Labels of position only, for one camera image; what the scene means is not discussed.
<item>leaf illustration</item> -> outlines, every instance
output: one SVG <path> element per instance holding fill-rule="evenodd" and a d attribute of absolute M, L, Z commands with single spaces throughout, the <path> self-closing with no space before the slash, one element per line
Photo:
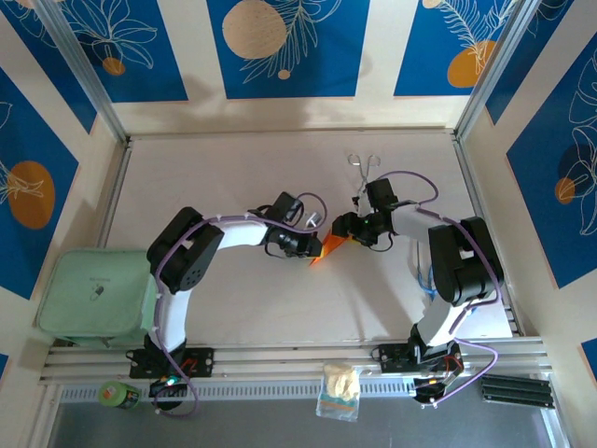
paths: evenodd
<path fill-rule="evenodd" d="M 14 15 L 27 33 L 40 39 L 46 45 L 56 48 L 54 41 L 48 35 L 48 31 L 44 28 L 35 11 L 31 8 L 24 7 L 14 0 L 5 0 L 4 4 L 7 9 Z"/>
<path fill-rule="evenodd" d="M 448 30 L 458 36 L 464 48 L 475 47 L 479 39 L 476 34 L 483 26 L 476 0 L 443 0 L 437 8 L 443 12 Z"/>
<path fill-rule="evenodd" d="M 12 108 L 11 103 L 0 102 L 0 129 L 7 124 L 8 117 L 10 116 L 10 109 Z"/>
<path fill-rule="evenodd" d="M 153 68 L 153 58 L 142 45 L 126 41 L 119 42 L 119 45 L 123 57 L 134 63 L 141 63 L 147 68 Z"/>
<path fill-rule="evenodd" d="M 113 33 L 114 39 L 122 39 L 136 44 L 151 42 L 158 35 L 158 28 L 147 26 L 142 21 L 127 19 L 122 21 Z"/>
<path fill-rule="evenodd" d="M 107 22 L 110 23 L 112 31 L 131 15 L 131 7 L 129 6 L 128 0 L 103 0 L 102 3 L 102 9 L 107 17 Z"/>
<path fill-rule="evenodd" d="M 309 56 L 311 46 L 317 48 L 318 38 L 315 24 L 329 17 L 340 5 L 336 0 L 334 6 L 320 19 L 314 19 L 312 14 L 322 11 L 321 4 L 326 0 L 278 0 L 272 5 L 286 26 L 286 41 L 271 56 L 258 60 L 247 60 L 241 71 L 250 70 L 243 84 L 266 74 L 273 77 L 280 70 L 292 70 L 300 64 L 301 59 Z"/>
<path fill-rule="evenodd" d="M 491 39 L 495 33 L 502 29 L 506 24 L 509 17 L 514 11 L 514 7 L 518 3 L 518 0 L 504 0 L 501 7 L 497 6 L 496 0 L 493 0 L 493 5 L 489 9 L 489 12 L 485 15 L 484 24 L 485 30 L 484 35 L 480 36 L 481 40 Z"/>
<path fill-rule="evenodd" d="M 589 236 L 597 231 L 597 191 L 594 184 L 580 201 L 580 218 L 581 235 Z"/>

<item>metal frame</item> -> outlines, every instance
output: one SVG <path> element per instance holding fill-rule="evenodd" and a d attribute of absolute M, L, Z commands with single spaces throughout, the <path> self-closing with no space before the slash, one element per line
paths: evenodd
<path fill-rule="evenodd" d="M 100 228 L 100 234 L 97 239 L 97 247 L 104 248 L 107 245 L 108 237 L 110 236 L 110 230 L 112 229 L 112 222 L 114 221 L 114 215 L 116 214 L 116 209 L 118 206 L 118 199 L 120 198 L 120 193 L 122 192 L 124 178 L 127 175 L 129 161 L 131 161 L 133 144 L 134 142 L 131 142 L 130 139 L 127 139 L 127 145 L 124 147 L 124 152 L 122 153 L 122 158 L 120 159 L 120 164 L 118 165 L 118 171 L 116 178 L 114 179 L 112 191 L 110 192 L 110 197 L 108 199 L 104 220 L 102 221 L 102 227 Z"/>
<path fill-rule="evenodd" d="M 54 0 L 32 0 L 35 13 L 42 25 L 48 30 L 56 47 L 73 72 L 83 91 L 87 94 L 93 107 L 104 119 L 108 129 L 122 144 L 127 140 L 124 127 L 112 106 L 112 101 L 93 70 L 90 60 L 85 56 L 83 48 L 76 40 L 75 33 Z"/>
<path fill-rule="evenodd" d="M 507 63 L 512 57 L 512 53 L 519 45 L 522 35 L 526 31 L 537 8 L 541 5 L 541 1 L 519 0 L 514 13 L 497 41 L 495 50 L 487 62 L 486 69 L 481 73 L 479 81 L 473 89 L 468 103 L 466 103 L 463 115 L 458 120 L 458 123 L 456 123 L 454 134 L 461 144 L 462 140 L 466 138 L 475 124 L 483 107 L 485 107 L 489 95 L 500 76 L 502 76 Z"/>
<path fill-rule="evenodd" d="M 502 374 L 552 373 L 541 338 L 481 339 L 474 342 L 488 345 L 500 354 L 492 371 Z M 371 379 L 425 377 L 422 373 L 382 375 L 379 363 L 371 357 L 371 351 L 380 343 L 215 346 L 212 378 L 196 378 L 193 382 L 317 380 L 321 378 L 323 365 L 328 361 L 347 362 L 361 369 Z M 126 378 L 127 383 L 146 385 L 149 380 L 129 378 L 130 361 L 125 354 L 130 348 L 133 347 L 108 351 L 84 347 L 52 347 L 41 373 L 40 384 L 89 385 Z M 461 350 L 465 364 L 464 375 L 486 366 L 492 358 L 489 352 L 477 348 L 463 346 Z"/>
<path fill-rule="evenodd" d="M 492 223 L 487 217 L 487 207 L 485 206 L 485 201 L 483 200 L 482 195 L 477 189 L 478 180 L 475 176 L 475 173 L 470 169 L 470 162 L 468 156 L 466 155 L 465 151 L 465 144 L 462 139 L 459 139 L 455 135 L 452 138 L 452 143 L 454 145 L 454 152 L 456 153 L 456 158 L 458 159 L 458 163 L 460 164 L 460 170 L 463 173 L 463 178 L 465 180 L 466 189 L 468 190 L 468 196 L 470 197 L 470 201 L 473 204 L 473 210 L 475 214 L 479 217 L 485 219 L 487 223 L 487 227 L 489 228 L 490 232 L 493 233 Z M 499 244 L 495 245 L 495 250 L 497 251 L 497 255 L 500 256 L 500 247 Z M 504 298 L 504 307 L 507 313 L 512 315 L 510 319 L 508 316 L 508 320 L 510 320 L 512 332 L 515 335 L 525 335 L 524 331 L 524 324 L 519 319 L 520 313 L 517 308 L 516 302 L 512 300 L 512 294 L 509 288 L 510 282 L 508 281 L 507 270 L 504 271 L 504 287 L 502 287 L 503 298 Z"/>
<path fill-rule="evenodd" d="M 62 56 L 76 76 L 76 79 L 89 96 L 92 104 L 113 135 L 121 143 L 129 143 L 122 124 L 102 86 L 97 74 L 85 57 L 81 47 L 60 7 L 53 0 L 32 0 L 35 11 L 47 28 Z M 453 133 L 453 144 L 469 197 L 475 212 L 485 215 L 484 201 L 476 188 L 475 174 L 469 168 L 463 145 L 464 138 L 482 111 L 495 83 L 504 71 L 512 52 L 517 47 L 522 34 L 533 17 L 541 0 L 520 0 L 483 72 L 477 87 L 465 107 L 465 111 Z M 110 195 L 104 222 L 98 239 L 98 246 L 104 247 L 116 213 L 118 198 L 127 173 L 132 154 L 132 146 L 126 146 L 120 161 L 117 177 Z M 515 303 L 508 291 L 505 297 L 509 302 L 507 313 L 511 322 L 523 334 L 521 322 L 517 318 Z M 493 371 L 504 374 L 539 375 L 550 378 L 551 364 L 540 338 L 519 337 L 499 340 L 477 340 L 496 349 L 500 358 Z M 214 376 L 210 379 L 194 379 L 200 388 L 203 399 L 243 399 L 243 391 L 251 390 L 250 399 L 310 398 L 321 381 L 321 371 L 325 362 L 348 362 L 363 370 L 364 396 L 399 397 L 411 395 L 411 376 L 382 375 L 380 366 L 371 358 L 371 350 L 380 342 L 337 343 L 330 345 L 298 344 L 273 346 L 219 346 L 215 348 Z M 478 349 L 463 348 L 464 375 L 485 366 L 490 355 Z M 50 431 L 58 405 L 63 400 L 95 401 L 94 387 L 106 380 L 122 380 L 139 385 L 146 392 L 148 380 L 128 378 L 129 361 L 125 358 L 127 347 L 120 349 L 90 350 L 82 347 L 52 347 L 42 370 L 37 394 L 37 413 L 32 424 L 32 432 L 23 446 L 47 446 Z M 271 387 L 278 387 L 283 393 L 272 393 Z M 81 396 L 78 391 L 86 390 Z M 565 428 L 555 411 L 544 410 L 544 420 L 554 446 L 569 446 Z"/>

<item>orange object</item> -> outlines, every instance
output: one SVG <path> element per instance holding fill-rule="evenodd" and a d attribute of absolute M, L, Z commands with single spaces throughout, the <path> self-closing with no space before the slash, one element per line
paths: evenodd
<path fill-rule="evenodd" d="M 48 225 L 56 193 L 49 171 L 36 161 L 20 161 L 7 176 L 8 205 L 12 216 L 27 229 Z"/>
<path fill-rule="evenodd" d="M 329 231 L 326 235 L 326 238 L 324 239 L 323 247 L 321 249 L 321 255 L 316 259 L 313 259 L 309 266 L 313 266 L 320 259 L 332 253 L 334 249 L 340 247 L 341 244 L 344 243 L 346 240 L 348 240 L 348 238 L 342 238 L 341 236 L 332 235 L 332 232 Z"/>
<path fill-rule="evenodd" d="M 494 47 L 494 41 L 484 40 L 474 47 L 463 49 L 448 67 L 448 82 L 458 88 L 474 87 Z"/>

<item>clear plastic bag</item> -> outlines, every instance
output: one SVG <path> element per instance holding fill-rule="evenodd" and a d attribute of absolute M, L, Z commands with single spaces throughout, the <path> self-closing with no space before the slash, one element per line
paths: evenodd
<path fill-rule="evenodd" d="M 355 422 L 361 395 L 360 370 L 346 364 L 326 364 L 315 413 L 320 417 Z"/>

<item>white wall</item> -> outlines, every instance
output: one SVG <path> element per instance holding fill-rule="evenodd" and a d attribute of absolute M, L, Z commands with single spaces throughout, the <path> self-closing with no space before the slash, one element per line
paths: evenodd
<path fill-rule="evenodd" d="M 44 286 L 64 250 L 94 244 L 105 203 L 101 192 L 116 166 L 117 151 L 100 119 L 91 135 L 85 132 L 2 14 L 0 35 L 0 67 L 79 162 L 32 298 L 27 301 L 0 287 L 0 353 L 9 356 L 0 384 L 0 445 L 11 448 L 31 423 L 35 387 L 52 342 L 34 328 Z"/>
<path fill-rule="evenodd" d="M 355 98 L 226 99 L 206 2 L 160 0 L 188 102 L 116 104 L 125 129 L 147 133 L 453 127 L 468 96 L 395 98 L 420 0 L 371 0 Z"/>
<path fill-rule="evenodd" d="M 597 337 L 597 271 L 557 289 L 506 153 L 597 28 L 597 3 L 576 0 L 504 115 L 481 114 L 465 141 L 477 184 L 524 319 L 544 339 L 575 446 L 595 446 L 597 384 L 580 344 Z"/>

